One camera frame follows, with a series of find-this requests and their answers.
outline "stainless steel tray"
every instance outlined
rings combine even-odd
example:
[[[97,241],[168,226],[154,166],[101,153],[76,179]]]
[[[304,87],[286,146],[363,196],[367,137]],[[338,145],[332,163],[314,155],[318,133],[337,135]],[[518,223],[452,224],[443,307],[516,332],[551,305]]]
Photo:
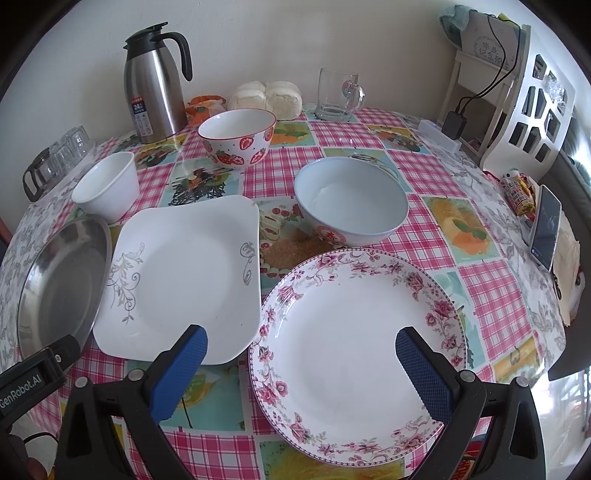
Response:
[[[111,255],[109,227],[95,216],[71,220],[47,241],[18,303],[18,343],[24,358],[68,333],[82,350],[105,290]]]

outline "strawberry bowl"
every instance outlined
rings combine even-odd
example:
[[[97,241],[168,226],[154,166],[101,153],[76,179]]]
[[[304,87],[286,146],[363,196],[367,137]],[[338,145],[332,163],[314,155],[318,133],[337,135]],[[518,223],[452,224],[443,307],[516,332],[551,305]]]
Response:
[[[219,113],[199,126],[199,136],[214,163],[244,170],[263,161],[277,119],[266,110],[240,108]]]

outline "round floral plate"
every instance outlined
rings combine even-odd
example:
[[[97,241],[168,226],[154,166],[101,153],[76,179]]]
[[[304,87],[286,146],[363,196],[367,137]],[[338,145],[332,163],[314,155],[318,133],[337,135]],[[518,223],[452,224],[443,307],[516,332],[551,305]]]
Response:
[[[466,367],[462,324],[441,287],[396,255],[349,248],[289,272],[262,307],[249,350],[256,397],[275,429],[324,462],[368,466],[421,446],[431,419],[396,357],[414,326],[436,352]]]

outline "table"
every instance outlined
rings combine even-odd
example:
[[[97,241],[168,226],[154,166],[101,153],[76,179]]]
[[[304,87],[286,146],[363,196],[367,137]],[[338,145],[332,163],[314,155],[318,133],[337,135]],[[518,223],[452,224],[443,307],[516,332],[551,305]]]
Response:
[[[140,145],[132,134],[112,138],[99,146],[95,161],[114,151],[131,150],[136,153],[140,181],[138,200],[111,226],[112,236],[116,239],[121,225],[143,208],[244,194],[261,209],[265,252],[281,235],[266,222],[274,216],[294,225],[301,222],[293,180],[305,163],[334,155],[370,161],[397,177],[410,203],[405,223],[375,248],[410,260],[441,284],[460,312],[469,366],[481,380],[509,382],[525,375],[535,382],[566,344],[552,279],[531,260],[519,224],[497,187],[463,153],[448,154],[421,137],[415,130],[419,120],[363,108],[348,123],[330,123],[317,120],[313,110],[306,108],[295,121],[278,123],[266,159],[243,173],[214,165],[196,128],[151,145]],[[205,181],[192,189],[196,179]],[[75,180],[64,182],[29,207],[2,263],[2,371],[19,358],[16,317],[28,268],[48,236],[81,213],[69,199],[75,184]],[[445,222],[449,218],[456,228]],[[264,294],[288,271],[285,265],[268,261],[263,254]],[[105,355],[91,336],[66,385],[33,409],[31,417],[42,429],[58,433],[77,377],[114,381],[137,367],[145,364]],[[244,354],[229,364],[200,368],[185,393],[186,409],[178,408],[161,423],[197,478],[275,480],[363,474],[364,478],[397,479],[409,475],[430,447],[429,443],[399,461],[365,472],[320,463],[274,433],[248,378]],[[138,477],[149,478],[125,425],[117,421],[116,428]]]

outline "thermos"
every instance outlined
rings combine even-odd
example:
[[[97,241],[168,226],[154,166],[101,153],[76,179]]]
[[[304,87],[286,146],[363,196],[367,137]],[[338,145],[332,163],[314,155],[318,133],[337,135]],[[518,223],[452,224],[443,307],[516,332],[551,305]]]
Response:
[[[167,24],[144,28],[125,41],[125,97],[143,144],[170,137],[187,125],[177,66],[164,40],[169,38],[178,44],[181,69],[188,81],[193,78],[191,54],[183,35],[161,32]]]

